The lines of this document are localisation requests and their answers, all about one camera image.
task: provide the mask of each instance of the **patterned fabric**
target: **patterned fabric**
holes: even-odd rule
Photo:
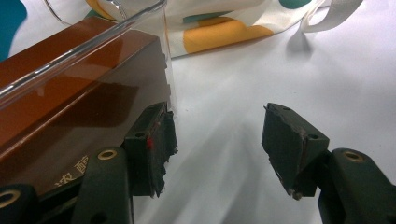
[[[134,15],[138,11],[137,8],[130,6],[130,2],[118,1],[127,15]],[[110,16],[117,21],[122,20],[120,13],[109,4],[109,1],[87,0],[87,2],[90,2],[92,8],[99,14],[105,12],[104,17]],[[310,17],[318,7],[329,2],[330,0],[168,0],[165,14],[171,56],[177,57],[278,34],[289,29],[302,18],[304,18],[304,28],[309,30]],[[332,2],[335,2],[337,7],[335,11],[342,11],[343,6],[350,5],[349,2],[355,3],[348,12],[352,14],[361,0],[332,0]],[[341,20],[328,18],[331,22],[326,29],[339,25],[348,16],[343,15]],[[154,26],[147,24],[147,27],[152,31]]]
[[[19,0],[0,1],[0,62],[8,57],[12,40],[27,11]]]

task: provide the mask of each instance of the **white table surface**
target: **white table surface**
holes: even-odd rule
[[[13,52],[60,29],[41,17],[48,34],[26,22]],[[318,197],[288,196],[262,149],[267,103],[294,109],[330,138],[329,150],[367,154],[396,183],[395,1],[364,0],[327,32],[295,25],[180,57],[173,71],[179,152],[160,198],[134,197],[136,223],[321,223]]]

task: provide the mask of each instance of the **transparent plastic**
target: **transparent plastic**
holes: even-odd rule
[[[53,0],[46,2],[65,26],[78,22],[65,18]],[[107,2],[122,11],[119,2]],[[44,193],[82,175],[93,151],[119,146],[145,107],[165,100],[176,113],[165,5],[143,4],[0,86],[0,185],[30,183]]]

